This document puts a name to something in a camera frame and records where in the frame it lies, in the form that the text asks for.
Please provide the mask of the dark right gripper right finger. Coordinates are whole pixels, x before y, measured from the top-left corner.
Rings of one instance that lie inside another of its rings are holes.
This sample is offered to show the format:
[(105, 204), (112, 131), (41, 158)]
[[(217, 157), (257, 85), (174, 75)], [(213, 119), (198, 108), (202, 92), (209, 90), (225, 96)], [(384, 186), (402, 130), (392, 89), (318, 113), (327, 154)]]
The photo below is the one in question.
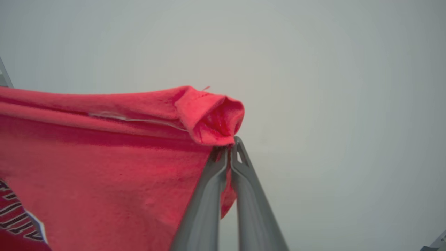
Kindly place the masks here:
[(230, 150), (239, 251), (290, 251), (240, 137)]

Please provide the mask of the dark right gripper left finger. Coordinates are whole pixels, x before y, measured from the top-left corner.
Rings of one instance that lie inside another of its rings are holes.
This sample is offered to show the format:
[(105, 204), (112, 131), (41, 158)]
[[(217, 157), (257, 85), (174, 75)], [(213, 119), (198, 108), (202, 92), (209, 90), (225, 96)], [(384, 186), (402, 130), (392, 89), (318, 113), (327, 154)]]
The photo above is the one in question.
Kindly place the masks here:
[(228, 148), (213, 147), (174, 236), (170, 251), (218, 251), (221, 193)]

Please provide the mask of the red and white garment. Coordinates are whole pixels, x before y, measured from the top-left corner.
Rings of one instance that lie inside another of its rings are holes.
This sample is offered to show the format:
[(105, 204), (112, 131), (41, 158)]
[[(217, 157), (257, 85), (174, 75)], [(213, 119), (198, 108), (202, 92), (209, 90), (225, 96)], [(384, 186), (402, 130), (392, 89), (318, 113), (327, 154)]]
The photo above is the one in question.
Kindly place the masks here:
[(113, 95), (0, 88), (0, 251), (169, 251), (244, 106), (191, 86)]

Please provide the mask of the grey metal frame piece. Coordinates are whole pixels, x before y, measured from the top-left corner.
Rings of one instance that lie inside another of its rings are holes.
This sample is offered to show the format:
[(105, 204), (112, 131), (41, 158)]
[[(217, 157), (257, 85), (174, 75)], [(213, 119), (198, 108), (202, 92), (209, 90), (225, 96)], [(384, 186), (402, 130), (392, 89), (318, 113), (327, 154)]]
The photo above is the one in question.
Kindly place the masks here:
[(423, 246), (420, 251), (446, 251), (446, 230), (430, 246)]

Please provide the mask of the grey metal partition post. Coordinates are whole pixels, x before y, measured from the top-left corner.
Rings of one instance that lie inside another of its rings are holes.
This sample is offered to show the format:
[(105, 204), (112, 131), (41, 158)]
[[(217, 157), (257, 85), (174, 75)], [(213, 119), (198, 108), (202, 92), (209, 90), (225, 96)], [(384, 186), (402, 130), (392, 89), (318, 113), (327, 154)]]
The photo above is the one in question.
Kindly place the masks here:
[(2, 58), (0, 57), (0, 87), (8, 87), (14, 88), (9, 74), (6, 70), (5, 64), (3, 63)]

